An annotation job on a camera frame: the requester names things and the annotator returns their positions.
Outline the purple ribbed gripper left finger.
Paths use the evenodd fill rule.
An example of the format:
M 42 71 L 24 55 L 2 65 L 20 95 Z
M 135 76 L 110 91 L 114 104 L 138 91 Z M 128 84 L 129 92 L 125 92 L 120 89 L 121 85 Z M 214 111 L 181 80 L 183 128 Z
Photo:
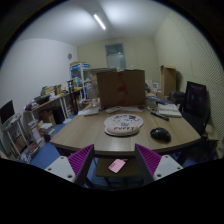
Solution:
M 83 186 L 87 182 L 87 174 L 93 158 L 94 145 L 91 144 L 68 157 L 58 157 L 46 168 L 46 171 Z

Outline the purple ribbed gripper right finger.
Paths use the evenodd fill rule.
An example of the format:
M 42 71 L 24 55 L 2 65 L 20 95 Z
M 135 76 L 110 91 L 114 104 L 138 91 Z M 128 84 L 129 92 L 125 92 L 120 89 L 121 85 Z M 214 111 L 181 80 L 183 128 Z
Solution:
M 182 169 L 182 166 L 169 155 L 161 156 L 139 144 L 135 145 L 135 157 L 145 185 Z

